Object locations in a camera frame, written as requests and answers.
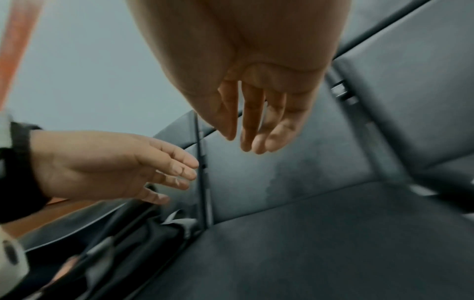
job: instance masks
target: black sleeve cuff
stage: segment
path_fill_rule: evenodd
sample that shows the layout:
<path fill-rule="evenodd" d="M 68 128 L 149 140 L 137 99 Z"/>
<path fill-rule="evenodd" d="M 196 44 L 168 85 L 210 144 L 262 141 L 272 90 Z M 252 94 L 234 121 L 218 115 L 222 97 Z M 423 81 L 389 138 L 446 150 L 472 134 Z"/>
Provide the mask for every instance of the black sleeve cuff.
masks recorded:
<path fill-rule="evenodd" d="M 36 125 L 11 123 L 12 148 L 2 153 L 5 174 L 0 179 L 0 224 L 33 214 L 49 201 L 40 190 L 31 164 L 30 133 Z"/>

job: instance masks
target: human hand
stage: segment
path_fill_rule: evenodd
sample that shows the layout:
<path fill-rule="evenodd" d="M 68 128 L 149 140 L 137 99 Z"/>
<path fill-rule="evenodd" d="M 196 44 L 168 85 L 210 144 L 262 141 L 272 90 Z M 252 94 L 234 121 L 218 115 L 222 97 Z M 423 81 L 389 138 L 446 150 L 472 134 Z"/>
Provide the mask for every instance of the human hand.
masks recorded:
<path fill-rule="evenodd" d="M 282 148 L 302 129 L 350 2 L 128 0 L 171 83 L 229 140 L 242 81 L 241 148 L 258 154 Z"/>
<path fill-rule="evenodd" d="M 191 154 L 169 143 L 101 131 L 34 130 L 31 158 L 35 178 L 48 197 L 136 198 L 155 204 L 169 197 L 145 188 L 147 182 L 186 190 L 199 165 Z"/>

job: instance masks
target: gray wall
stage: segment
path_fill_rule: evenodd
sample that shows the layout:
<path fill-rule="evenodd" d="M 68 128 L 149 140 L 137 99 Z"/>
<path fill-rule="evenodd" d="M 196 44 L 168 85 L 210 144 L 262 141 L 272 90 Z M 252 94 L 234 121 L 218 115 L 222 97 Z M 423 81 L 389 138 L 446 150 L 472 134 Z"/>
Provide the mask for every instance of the gray wall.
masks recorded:
<path fill-rule="evenodd" d="M 8 107 L 45 129 L 153 135 L 191 108 L 167 81 L 124 0 L 48 0 Z M 3 31 L 9 2 L 0 0 Z"/>

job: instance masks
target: red strap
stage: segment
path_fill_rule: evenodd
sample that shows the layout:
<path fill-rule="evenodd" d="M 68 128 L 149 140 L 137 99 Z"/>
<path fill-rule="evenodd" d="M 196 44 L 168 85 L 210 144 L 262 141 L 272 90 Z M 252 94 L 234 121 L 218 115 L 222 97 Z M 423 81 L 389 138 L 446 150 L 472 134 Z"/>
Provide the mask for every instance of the red strap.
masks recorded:
<path fill-rule="evenodd" d="M 11 0 L 10 15 L 0 45 L 0 110 L 35 28 L 44 0 Z"/>

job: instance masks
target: finger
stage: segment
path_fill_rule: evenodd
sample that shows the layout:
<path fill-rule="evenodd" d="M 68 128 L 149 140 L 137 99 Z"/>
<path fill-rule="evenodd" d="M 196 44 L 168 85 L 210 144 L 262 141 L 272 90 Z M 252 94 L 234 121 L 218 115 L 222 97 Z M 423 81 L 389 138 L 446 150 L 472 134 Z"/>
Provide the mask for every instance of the finger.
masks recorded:
<path fill-rule="evenodd" d="M 134 197 L 135 199 L 140 199 L 145 202 L 163 205 L 169 202 L 169 197 L 163 194 L 156 193 L 151 189 L 143 187 Z"/>
<path fill-rule="evenodd" d="M 267 151 L 274 152 L 289 142 L 301 131 L 315 101 L 317 89 L 300 94 L 287 94 L 285 112 L 279 124 L 265 141 Z"/>
<path fill-rule="evenodd" d="M 135 155 L 135 157 L 141 165 L 152 167 L 164 174 L 181 176 L 187 180 L 194 180 L 198 176 L 196 171 L 192 168 L 172 159 L 168 153 L 149 145 L 140 148 L 140 151 Z"/>
<path fill-rule="evenodd" d="M 252 143 L 252 151 L 256 154 L 263 154 L 267 151 L 265 141 L 278 125 L 285 111 L 286 95 L 284 93 L 267 89 L 265 90 L 265 98 L 267 100 L 265 116 L 262 126 Z"/>
<path fill-rule="evenodd" d="M 185 96 L 204 121 L 216 128 L 225 138 L 232 138 L 232 132 L 236 130 L 233 128 L 233 115 L 236 112 L 227 108 L 218 90 L 207 96 Z"/>
<path fill-rule="evenodd" d="M 152 137 L 150 138 L 150 145 L 164 153 L 167 153 L 172 159 L 177 160 L 190 168 L 197 169 L 199 167 L 198 160 L 192 156 L 191 153 L 186 152 L 178 146 Z"/>
<path fill-rule="evenodd" d="M 189 189 L 188 181 L 180 179 L 180 178 L 176 178 L 173 176 L 169 176 L 160 172 L 155 172 L 152 175 L 152 178 L 148 182 L 166 185 L 166 186 L 177 188 L 183 191 Z"/>
<path fill-rule="evenodd" d="M 243 151 L 248 152 L 252 149 L 253 139 L 257 135 L 265 96 L 261 88 L 256 88 L 245 82 L 242 82 L 242 94 L 244 105 L 240 147 Z"/>
<path fill-rule="evenodd" d="M 227 107 L 230 113 L 230 127 L 231 131 L 228 140 L 233 140 L 237 135 L 237 120 L 238 120 L 238 83 L 237 81 L 224 80 L 219 87 L 219 93 L 222 97 L 222 102 Z"/>

